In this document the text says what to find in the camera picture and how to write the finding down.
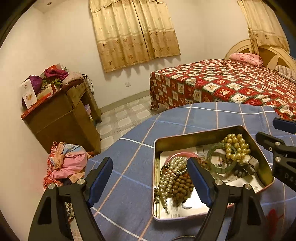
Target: red plaid cloth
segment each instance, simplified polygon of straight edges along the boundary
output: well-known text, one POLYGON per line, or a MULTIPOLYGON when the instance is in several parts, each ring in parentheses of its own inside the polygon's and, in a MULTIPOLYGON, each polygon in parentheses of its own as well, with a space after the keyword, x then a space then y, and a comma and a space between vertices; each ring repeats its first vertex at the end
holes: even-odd
POLYGON ((152 109, 199 102, 270 105, 284 119, 296 120, 296 85, 265 67, 210 59, 150 75, 152 109))
POLYGON ((55 151, 57 149, 57 143, 54 142, 53 146, 50 148, 50 154, 47 158, 47 173, 46 176, 43 179, 43 189, 45 190, 47 188, 47 186, 51 183, 55 183, 58 187, 63 186, 63 183, 59 180, 52 180, 51 179, 51 174, 52 171, 54 169, 54 165, 52 164, 52 162, 50 161, 50 158, 54 157, 55 151))

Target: blue checkered fabric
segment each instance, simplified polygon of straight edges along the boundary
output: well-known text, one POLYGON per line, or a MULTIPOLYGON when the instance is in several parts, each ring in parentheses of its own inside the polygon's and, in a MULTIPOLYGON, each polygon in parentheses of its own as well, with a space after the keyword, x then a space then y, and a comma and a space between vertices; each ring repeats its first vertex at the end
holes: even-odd
MULTIPOLYGON (((181 235, 196 235, 204 216, 190 221, 160 223, 151 215, 153 144, 157 138, 242 125, 255 138, 265 132, 294 146, 296 135, 277 130, 272 120, 278 117, 269 106, 236 103, 198 103, 164 111, 130 130, 109 149, 89 159, 86 173, 97 168, 105 156, 114 169, 100 201, 92 213, 106 240, 169 241, 181 235)), ((261 147, 272 165, 272 155, 261 147)), ((277 224, 274 240, 279 240, 296 216, 296 195, 278 180, 260 194, 265 215, 275 209, 284 215, 277 224)), ((228 210, 218 240, 225 240, 232 210, 228 210)))

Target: wooden headboard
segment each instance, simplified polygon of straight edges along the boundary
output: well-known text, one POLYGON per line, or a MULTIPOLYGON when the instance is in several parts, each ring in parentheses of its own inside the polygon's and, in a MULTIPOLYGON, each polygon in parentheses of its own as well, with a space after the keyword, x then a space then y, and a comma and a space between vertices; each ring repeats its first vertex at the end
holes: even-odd
MULTIPOLYGON (((234 45, 226 54, 224 59, 229 59, 232 53, 251 53, 251 42, 249 39, 243 40, 234 45)), ((276 65, 286 66, 296 71, 295 60, 282 48, 260 46, 259 55, 262 58, 263 66, 274 70, 276 65)))

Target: curtain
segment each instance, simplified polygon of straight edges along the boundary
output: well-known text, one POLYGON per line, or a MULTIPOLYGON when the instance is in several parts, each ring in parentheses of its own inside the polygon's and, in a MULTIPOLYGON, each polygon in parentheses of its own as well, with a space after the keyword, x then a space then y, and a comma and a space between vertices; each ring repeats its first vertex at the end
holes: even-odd
POLYGON ((164 0, 89 0, 105 72, 179 55, 164 0))
POLYGON ((252 51, 259 54, 263 45, 281 47, 287 53, 290 48, 286 35, 274 11, 262 0, 237 0, 248 24, 252 51))
POLYGON ((180 48, 164 0, 133 0, 149 59, 180 55, 180 48))
POLYGON ((90 8, 105 72, 149 60, 132 0, 90 0, 90 8))

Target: beige curtain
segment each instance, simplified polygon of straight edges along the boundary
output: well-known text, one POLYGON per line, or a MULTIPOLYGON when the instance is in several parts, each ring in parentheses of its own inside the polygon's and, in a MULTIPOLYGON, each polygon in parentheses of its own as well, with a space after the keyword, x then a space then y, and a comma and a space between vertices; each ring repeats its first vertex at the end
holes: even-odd
POLYGON ((259 54, 259 46, 281 47, 290 53, 286 35, 274 13, 261 0, 237 0, 248 24, 252 51, 259 54))
POLYGON ((90 0, 90 8, 105 72, 149 60, 132 0, 90 0))
POLYGON ((149 59, 180 55, 180 48, 164 0, 133 0, 149 59))
POLYGON ((105 72, 180 49, 164 0, 89 0, 105 72))

